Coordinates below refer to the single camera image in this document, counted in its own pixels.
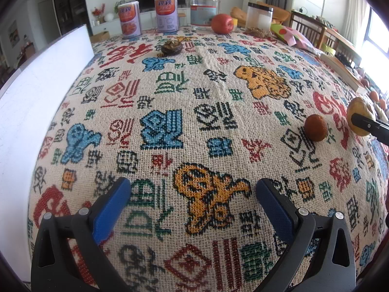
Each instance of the woven fabric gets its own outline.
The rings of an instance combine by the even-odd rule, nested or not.
[[[170,39],[183,50],[165,57]],[[386,232],[388,149],[349,129],[355,93],[319,58],[273,38],[190,28],[93,47],[38,156],[31,253],[45,212],[74,214],[124,176],[132,196],[101,247],[133,291],[251,292],[286,247],[255,197],[268,177],[296,207],[343,212],[357,274],[371,260]],[[328,124],[321,142],[304,134],[311,114]]]

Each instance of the painting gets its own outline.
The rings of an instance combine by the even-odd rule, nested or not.
[[[14,48],[15,45],[20,40],[19,33],[18,33],[18,27],[16,26],[16,20],[9,27],[8,36],[9,36],[9,41],[11,42],[12,48]]]

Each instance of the clear plastic jar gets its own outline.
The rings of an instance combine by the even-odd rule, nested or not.
[[[246,19],[246,33],[254,36],[269,34],[272,17],[273,8],[249,2]]]
[[[220,0],[190,0],[191,25],[195,29],[211,29],[212,18],[220,12]]]

